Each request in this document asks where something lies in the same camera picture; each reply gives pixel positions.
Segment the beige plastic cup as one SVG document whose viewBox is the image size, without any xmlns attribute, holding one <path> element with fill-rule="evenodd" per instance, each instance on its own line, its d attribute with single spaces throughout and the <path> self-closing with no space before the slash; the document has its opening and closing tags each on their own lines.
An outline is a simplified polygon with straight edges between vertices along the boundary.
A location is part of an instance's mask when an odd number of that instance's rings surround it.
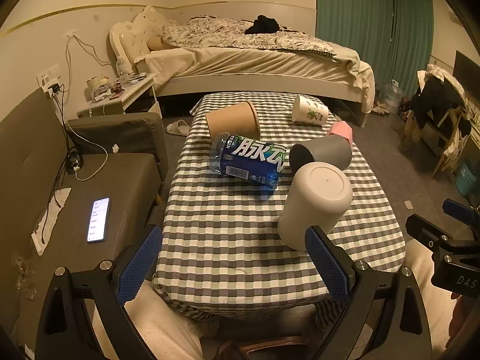
<svg viewBox="0 0 480 360">
<path fill-rule="evenodd" d="M 306 230 L 317 225 L 330 233 L 349 209 L 352 198 L 351 183 L 336 166 L 323 162 L 301 166 L 278 219 L 281 241 L 293 250 L 306 250 Z"/>
</svg>

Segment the pink faceted cup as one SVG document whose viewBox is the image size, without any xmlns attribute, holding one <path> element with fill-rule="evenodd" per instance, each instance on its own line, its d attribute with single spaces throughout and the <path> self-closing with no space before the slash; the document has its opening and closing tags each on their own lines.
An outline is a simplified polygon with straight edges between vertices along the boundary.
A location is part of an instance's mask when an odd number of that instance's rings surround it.
<svg viewBox="0 0 480 360">
<path fill-rule="evenodd" d="M 337 121 L 332 124 L 327 136 L 339 136 L 348 141 L 350 146 L 353 146 L 353 131 L 350 125 L 345 121 Z"/>
</svg>

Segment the white floral paper cup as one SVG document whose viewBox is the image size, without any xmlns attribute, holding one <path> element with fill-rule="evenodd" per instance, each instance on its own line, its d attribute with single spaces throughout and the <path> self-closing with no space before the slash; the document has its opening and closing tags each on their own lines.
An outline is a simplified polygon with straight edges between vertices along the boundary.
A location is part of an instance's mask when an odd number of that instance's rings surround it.
<svg viewBox="0 0 480 360">
<path fill-rule="evenodd" d="M 304 95 L 297 95 L 291 112 L 294 123 L 322 126 L 329 116 L 329 109 L 318 100 L 312 100 Z"/>
</svg>

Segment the brown paper cup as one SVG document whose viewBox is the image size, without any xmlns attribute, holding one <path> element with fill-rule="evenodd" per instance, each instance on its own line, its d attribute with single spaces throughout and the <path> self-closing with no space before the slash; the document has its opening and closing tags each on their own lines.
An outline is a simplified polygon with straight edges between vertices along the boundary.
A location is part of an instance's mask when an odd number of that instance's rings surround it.
<svg viewBox="0 0 480 360">
<path fill-rule="evenodd" d="M 232 106 L 208 112 L 206 121 L 212 141 L 221 133 L 260 139 L 259 117 L 251 102 L 239 102 Z"/>
</svg>

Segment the blue laundry basket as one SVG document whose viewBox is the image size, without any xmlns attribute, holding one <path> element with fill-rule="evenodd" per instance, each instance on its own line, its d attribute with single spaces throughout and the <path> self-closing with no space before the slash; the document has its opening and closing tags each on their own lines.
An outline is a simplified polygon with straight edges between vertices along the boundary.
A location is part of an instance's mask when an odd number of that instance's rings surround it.
<svg viewBox="0 0 480 360">
<path fill-rule="evenodd" d="M 467 163 L 462 163 L 456 172 L 455 185 L 463 197 L 467 197 L 477 183 L 478 177 L 473 174 Z"/>
</svg>

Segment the chair with clothes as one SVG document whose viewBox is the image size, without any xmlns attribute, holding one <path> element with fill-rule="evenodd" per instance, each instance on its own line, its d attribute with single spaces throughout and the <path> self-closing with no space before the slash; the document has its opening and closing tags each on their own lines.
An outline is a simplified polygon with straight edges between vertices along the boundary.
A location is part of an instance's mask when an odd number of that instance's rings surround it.
<svg viewBox="0 0 480 360">
<path fill-rule="evenodd" d="M 428 64 L 416 74 L 418 88 L 410 98 L 402 144 L 417 143 L 431 128 L 444 143 L 432 175 L 454 169 L 471 133 L 472 110 L 464 87 L 450 72 Z"/>
</svg>

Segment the smartphone lit screen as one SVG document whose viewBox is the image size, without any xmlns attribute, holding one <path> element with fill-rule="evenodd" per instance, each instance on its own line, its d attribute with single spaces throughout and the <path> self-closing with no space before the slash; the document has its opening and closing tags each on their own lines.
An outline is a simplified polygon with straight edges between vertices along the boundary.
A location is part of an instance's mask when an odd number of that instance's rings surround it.
<svg viewBox="0 0 480 360">
<path fill-rule="evenodd" d="M 105 240 L 109 206 L 109 197 L 94 201 L 90 213 L 89 227 L 86 237 L 88 243 L 103 242 Z"/>
</svg>

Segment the dark grey sofa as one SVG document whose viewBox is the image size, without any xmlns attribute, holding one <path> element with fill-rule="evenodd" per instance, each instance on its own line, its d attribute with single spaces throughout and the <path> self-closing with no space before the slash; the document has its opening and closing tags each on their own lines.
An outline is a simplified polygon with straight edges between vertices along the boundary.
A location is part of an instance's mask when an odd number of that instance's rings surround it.
<svg viewBox="0 0 480 360">
<path fill-rule="evenodd" d="M 36 90 L 1 121 L 1 328 L 33 347 L 56 267 L 115 258 L 160 224 L 168 173 L 154 112 L 62 122 Z"/>
</svg>

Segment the large water jug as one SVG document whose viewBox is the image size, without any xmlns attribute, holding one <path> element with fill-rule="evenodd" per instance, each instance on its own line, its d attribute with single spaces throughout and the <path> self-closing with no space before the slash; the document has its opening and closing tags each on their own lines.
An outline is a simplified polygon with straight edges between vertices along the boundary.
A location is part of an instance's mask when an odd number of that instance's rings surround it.
<svg viewBox="0 0 480 360">
<path fill-rule="evenodd" d="M 381 103 L 391 114 L 396 114 L 403 96 L 404 92 L 400 88 L 399 82 L 391 80 L 384 86 Z"/>
</svg>

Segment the green curtain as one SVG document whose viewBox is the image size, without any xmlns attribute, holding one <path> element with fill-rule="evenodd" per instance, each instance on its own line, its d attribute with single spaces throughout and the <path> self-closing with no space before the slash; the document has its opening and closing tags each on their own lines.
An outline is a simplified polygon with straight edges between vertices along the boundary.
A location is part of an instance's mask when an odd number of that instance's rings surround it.
<svg viewBox="0 0 480 360">
<path fill-rule="evenodd" d="M 316 35 L 357 51 L 373 69 L 376 89 L 391 80 L 415 94 L 434 37 L 433 0 L 316 0 Z"/>
</svg>

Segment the blue drink bottle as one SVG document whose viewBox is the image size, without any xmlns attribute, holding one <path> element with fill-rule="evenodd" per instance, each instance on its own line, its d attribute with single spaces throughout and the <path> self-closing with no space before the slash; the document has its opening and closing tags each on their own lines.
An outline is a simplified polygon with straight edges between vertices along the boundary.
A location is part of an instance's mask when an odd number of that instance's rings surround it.
<svg viewBox="0 0 480 360">
<path fill-rule="evenodd" d="M 276 189 L 287 156 L 287 148 L 276 143 L 220 133 L 210 149 L 210 170 Z"/>
</svg>

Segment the beige slipper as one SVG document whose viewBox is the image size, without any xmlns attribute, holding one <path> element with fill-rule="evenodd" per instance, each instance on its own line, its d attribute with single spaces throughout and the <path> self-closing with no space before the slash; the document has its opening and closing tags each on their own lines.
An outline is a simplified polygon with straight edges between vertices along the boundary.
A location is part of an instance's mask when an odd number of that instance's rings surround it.
<svg viewBox="0 0 480 360">
<path fill-rule="evenodd" d="M 166 133 L 173 136 L 187 137 L 191 126 L 184 120 L 179 119 L 166 127 Z"/>
</svg>

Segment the clear water bottle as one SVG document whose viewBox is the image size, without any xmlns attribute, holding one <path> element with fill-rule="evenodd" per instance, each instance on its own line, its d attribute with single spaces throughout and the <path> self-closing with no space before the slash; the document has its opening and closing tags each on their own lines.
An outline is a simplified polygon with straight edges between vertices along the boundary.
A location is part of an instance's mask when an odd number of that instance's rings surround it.
<svg viewBox="0 0 480 360">
<path fill-rule="evenodd" d="M 116 60 L 116 71 L 122 86 L 130 86 L 129 71 L 126 62 L 122 57 Z"/>
</svg>

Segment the wall power outlet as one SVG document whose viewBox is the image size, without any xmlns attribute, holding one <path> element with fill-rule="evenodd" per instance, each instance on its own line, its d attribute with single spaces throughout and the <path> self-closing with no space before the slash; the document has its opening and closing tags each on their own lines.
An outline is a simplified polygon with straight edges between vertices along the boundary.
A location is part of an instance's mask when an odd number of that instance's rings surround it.
<svg viewBox="0 0 480 360">
<path fill-rule="evenodd" d="M 45 93 L 47 93 L 50 86 L 59 84 L 61 76 L 60 66 L 55 64 L 47 68 L 45 71 L 37 74 L 37 84 Z"/>
</svg>

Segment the white bed frame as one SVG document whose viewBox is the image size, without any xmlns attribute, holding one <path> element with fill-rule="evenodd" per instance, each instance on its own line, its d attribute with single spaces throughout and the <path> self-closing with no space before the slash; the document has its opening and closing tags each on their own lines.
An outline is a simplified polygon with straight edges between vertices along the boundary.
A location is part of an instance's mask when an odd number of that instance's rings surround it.
<svg viewBox="0 0 480 360">
<path fill-rule="evenodd" d="M 180 48 L 163 43 L 163 27 L 177 24 L 147 6 L 110 29 L 110 43 L 130 72 L 154 74 L 161 96 L 224 91 L 308 94 L 356 102 L 364 125 L 374 107 L 374 71 L 354 49 L 328 42 L 335 55 L 305 51 Z"/>
</svg>

